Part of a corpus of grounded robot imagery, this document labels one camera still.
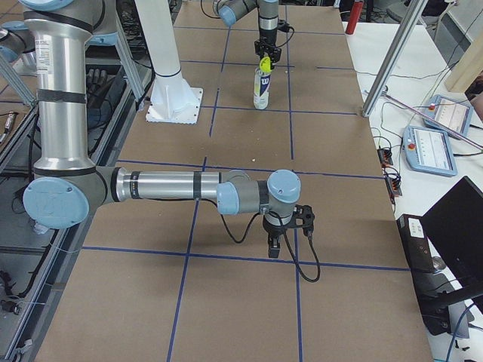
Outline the yellow tennis ball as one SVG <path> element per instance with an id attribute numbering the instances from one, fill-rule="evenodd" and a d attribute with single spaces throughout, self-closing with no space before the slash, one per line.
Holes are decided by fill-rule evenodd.
<path id="1" fill-rule="evenodd" d="M 272 61 L 270 57 L 265 56 L 260 59 L 259 69 L 261 72 L 267 73 L 267 74 L 269 74 L 272 71 Z"/>

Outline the tennis ball can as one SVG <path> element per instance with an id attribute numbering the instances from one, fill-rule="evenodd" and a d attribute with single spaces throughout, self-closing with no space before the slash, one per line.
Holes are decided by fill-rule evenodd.
<path id="1" fill-rule="evenodd" d="M 256 109 L 265 109 L 269 104 L 269 86 L 271 82 L 271 74 L 264 72 L 257 67 L 254 73 L 254 107 Z"/>

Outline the red bottle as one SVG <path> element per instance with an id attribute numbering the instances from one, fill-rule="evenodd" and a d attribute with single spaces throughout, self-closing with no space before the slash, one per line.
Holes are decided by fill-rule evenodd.
<path id="1" fill-rule="evenodd" d="M 349 13 L 349 20 L 347 22 L 346 30 L 345 30 L 345 33 L 347 35 L 352 35 L 354 33 L 359 17 L 361 15 L 363 6 L 364 6 L 363 0 L 356 0 L 353 2 L 351 11 Z"/>

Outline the orange terminal block lower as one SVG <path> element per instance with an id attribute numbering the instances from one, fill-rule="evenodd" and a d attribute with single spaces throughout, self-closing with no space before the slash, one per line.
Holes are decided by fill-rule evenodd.
<path id="1" fill-rule="evenodd" d="M 402 196 L 401 177 L 398 174 L 386 173 L 384 179 L 390 198 Z"/>

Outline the orange terminal block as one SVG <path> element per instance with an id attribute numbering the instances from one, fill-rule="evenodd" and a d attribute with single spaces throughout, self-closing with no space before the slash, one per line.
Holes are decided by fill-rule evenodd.
<path id="1" fill-rule="evenodd" d="M 392 150 L 390 148 L 379 148 L 377 155 L 382 167 L 388 167 L 393 165 Z"/>
<path id="2" fill-rule="evenodd" d="M 401 177 L 398 174 L 386 173 L 384 179 L 390 198 L 402 196 Z"/>

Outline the orange terminal block upper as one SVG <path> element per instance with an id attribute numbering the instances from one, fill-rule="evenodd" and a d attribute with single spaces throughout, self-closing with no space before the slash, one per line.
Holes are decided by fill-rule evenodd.
<path id="1" fill-rule="evenodd" d="M 382 167 L 388 167 L 393 165 L 392 150 L 390 148 L 379 148 L 377 155 Z"/>

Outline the black computer box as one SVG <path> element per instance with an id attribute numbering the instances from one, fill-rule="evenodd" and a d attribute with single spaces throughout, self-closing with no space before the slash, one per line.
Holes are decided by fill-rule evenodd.
<path id="1" fill-rule="evenodd" d="M 429 241 L 423 230 L 419 216 L 402 214 L 397 219 L 399 234 L 408 266 L 413 272 L 435 274 L 432 254 L 429 249 Z"/>

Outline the metal rod on table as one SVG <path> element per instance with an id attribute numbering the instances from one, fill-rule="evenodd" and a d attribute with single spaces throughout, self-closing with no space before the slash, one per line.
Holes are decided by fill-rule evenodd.
<path id="1" fill-rule="evenodd" d="M 467 137 L 474 108 L 467 100 L 456 101 L 437 94 L 424 106 L 411 107 L 400 100 L 383 92 L 382 95 L 394 104 L 411 110 L 419 115 L 427 125 L 446 131 L 455 139 L 482 151 L 482 145 Z"/>

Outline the near teach pendant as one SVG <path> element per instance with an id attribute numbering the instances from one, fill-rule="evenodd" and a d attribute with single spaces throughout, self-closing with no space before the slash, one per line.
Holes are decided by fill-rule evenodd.
<path id="1" fill-rule="evenodd" d="M 439 176 L 457 175 L 456 161 L 445 131 L 408 125 L 402 139 L 410 169 Z"/>

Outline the teach pendant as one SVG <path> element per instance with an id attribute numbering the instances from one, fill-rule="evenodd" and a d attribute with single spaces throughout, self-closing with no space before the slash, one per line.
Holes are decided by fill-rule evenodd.
<path id="1" fill-rule="evenodd" d="M 410 169 L 439 176 L 457 175 L 456 161 L 445 131 L 408 125 L 402 139 Z"/>
<path id="2" fill-rule="evenodd" d="M 474 109 L 468 100 L 454 100 L 441 94 L 433 96 L 423 107 L 423 114 L 466 136 Z"/>

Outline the black monitor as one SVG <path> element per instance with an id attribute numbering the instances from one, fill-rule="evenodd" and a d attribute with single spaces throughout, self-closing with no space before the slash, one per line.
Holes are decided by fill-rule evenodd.
<path id="1" fill-rule="evenodd" d="M 455 277 L 482 280 L 482 190 L 462 177 L 425 214 L 424 232 Z"/>

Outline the far teach pendant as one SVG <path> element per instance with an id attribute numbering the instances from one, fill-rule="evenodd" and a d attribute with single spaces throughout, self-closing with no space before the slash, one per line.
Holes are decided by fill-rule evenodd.
<path id="1" fill-rule="evenodd" d="M 466 136 L 474 109 L 468 100 L 454 100 L 441 94 L 433 96 L 423 107 L 423 114 Z"/>

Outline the wooden beam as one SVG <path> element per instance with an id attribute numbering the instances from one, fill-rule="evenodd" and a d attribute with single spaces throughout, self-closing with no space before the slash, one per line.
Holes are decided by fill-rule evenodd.
<path id="1" fill-rule="evenodd" d="M 482 71 L 482 1 L 458 1 L 448 16 L 460 30 L 469 47 L 451 70 L 445 87 L 453 93 L 463 93 Z"/>

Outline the aluminium frame post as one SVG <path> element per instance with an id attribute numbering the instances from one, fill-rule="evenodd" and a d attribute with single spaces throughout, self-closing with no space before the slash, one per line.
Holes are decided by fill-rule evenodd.
<path id="1" fill-rule="evenodd" d="M 397 63 L 402 50 L 405 47 L 418 19 L 427 5 L 427 0 L 411 1 L 408 12 L 403 17 L 399 28 L 392 40 L 389 50 L 383 60 L 379 72 L 371 86 L 369 94 L 361 110 L 361 115 L 365 118 L 372 113 L 378 98 L 382 95 L 383 89 L 389 80 L 390 75 Z"/>

